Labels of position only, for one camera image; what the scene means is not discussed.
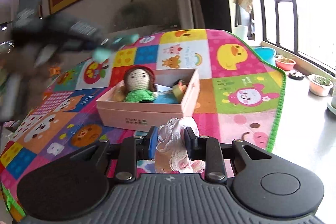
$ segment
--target teal bucket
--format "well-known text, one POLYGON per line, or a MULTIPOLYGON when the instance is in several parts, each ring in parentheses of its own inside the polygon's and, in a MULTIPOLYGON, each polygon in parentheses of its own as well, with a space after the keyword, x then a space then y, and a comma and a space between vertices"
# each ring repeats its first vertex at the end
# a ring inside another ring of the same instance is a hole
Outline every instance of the teal bucket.
POLYGON ((275 55, 277 52, 273 48, 268 47, 256 47, 254 51, 261 57, 265 62, 275 66, 275 55))

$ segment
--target tiled floor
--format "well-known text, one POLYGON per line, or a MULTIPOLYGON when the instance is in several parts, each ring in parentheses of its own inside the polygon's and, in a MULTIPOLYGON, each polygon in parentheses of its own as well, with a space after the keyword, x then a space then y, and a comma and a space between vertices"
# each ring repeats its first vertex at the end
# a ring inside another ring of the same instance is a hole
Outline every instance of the tiled floor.
MULTIPOLYGON (((309 80, 287 78, 283 112, 273 153, 315 172, 323 181, 325 195, 316 215, 326 224, 335 223, 336 117, 326 111, 330 97, 309 92, 309 80)), ((11 217, 0 201, 0 220, 11 217)))

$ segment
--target doll hair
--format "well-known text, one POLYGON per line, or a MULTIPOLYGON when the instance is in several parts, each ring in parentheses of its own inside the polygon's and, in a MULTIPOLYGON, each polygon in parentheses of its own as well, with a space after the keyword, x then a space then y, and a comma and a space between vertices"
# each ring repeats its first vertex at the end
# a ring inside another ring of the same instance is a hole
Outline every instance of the doll hair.
POLYGON ((136 69, 143 69, 149 75, 149 86, 148 86, 148 89, 150 91, 152 91, 152 92, 156 92, 157 88, 156 88, 156 85, 154 84, 155 76, 154 76, 153 71, 150 68, 147 68, 145 66, 133 66, 124 75, 125 95, 127 95, 129 93, 127 78, 136 69))

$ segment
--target gray ridged panel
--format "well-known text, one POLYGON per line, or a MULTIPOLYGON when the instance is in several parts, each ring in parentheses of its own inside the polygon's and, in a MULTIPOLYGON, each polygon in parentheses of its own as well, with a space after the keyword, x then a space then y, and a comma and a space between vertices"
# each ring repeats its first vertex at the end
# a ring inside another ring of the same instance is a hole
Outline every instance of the gray ridged panel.
POLYGON ((315 216, 270 220, 241 208, 226 187, 209 184, 199 174, 142 174, 119 184, 106 201, 82 218, 62 222, 27 216, 20 224, 323 224, 315 216))

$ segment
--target metal screw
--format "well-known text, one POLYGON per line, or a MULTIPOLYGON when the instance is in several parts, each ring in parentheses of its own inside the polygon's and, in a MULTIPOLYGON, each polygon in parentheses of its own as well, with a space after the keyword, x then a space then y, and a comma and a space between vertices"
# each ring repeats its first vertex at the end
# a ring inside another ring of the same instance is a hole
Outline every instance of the metal screw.
POLYGON ((209 173, 209 178, 213 180, 222 180, 223 178, 225 178, 225 175, 221 172, 211 172, 209 173))
POLYGON ((133 176, 128 172, 119 172, 115 175, 118 180, 130 180, 133 176))

